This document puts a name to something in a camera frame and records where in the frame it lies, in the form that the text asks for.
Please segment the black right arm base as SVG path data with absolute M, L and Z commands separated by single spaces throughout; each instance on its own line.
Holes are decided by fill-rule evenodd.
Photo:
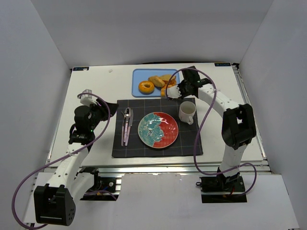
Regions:
M 245 192 L 245 185 L 242 176 L 225 183 L 222 175 L 204 176 L 196 182 L 201 189 L 201 201 L 204 204 L 221 203 L 246 203 L 247 196 L 241 195 Z

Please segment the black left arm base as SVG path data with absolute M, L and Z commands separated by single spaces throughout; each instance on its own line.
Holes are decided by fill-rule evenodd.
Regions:
M 82 167 L 77 173 L 84 175 L 89 173 L 94 176 L 94 185 L 90 187 L 84 194 L 81 200 L 84 201 L 116 201 L 118 195 L 116 195 L 116 177 L 101 177 L 98 168 L 95 167 Z

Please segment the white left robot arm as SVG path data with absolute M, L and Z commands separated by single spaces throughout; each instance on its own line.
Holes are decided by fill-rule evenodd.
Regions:
M 82 105 L 74 110 L 74 124 L 69 134 L 66 158 L 44 186 L 34 191 L 35 218 L 37 223 L 69 226 L 76 203 L 92 188 L 98 170 L 81 169 L 80 166 L 95 139 L 94 129 L 101 121 L 107 121 L 118 109 L 117 103 L 104 103 L 100 99 L 82 99 Z

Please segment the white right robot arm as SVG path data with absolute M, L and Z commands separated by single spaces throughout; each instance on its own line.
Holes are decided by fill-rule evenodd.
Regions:
M 194 95 L 209 105 L 200 128 L 210 111 L 215 110 L 222 118 L 221 135 L 225 143 L 224 155 L 215 175 L 226 183 L 239 177 L 242 156 L 256 136 L 253 108 L 250 104 L 239 104 L 217 89 L 214 81 L 194 66 L 180 70 L 184 80 L 177 86 L 180 98 Z

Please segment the golden croissant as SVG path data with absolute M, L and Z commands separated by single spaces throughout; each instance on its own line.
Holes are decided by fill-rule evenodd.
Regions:
M 176 86 L 176 84 L 169 84 L 168 87 L 167 87 L 167 84 L 165 84 L 164 87 L 161 88 L 161 97 L 165 98 L 165 90 L 173 86 Z

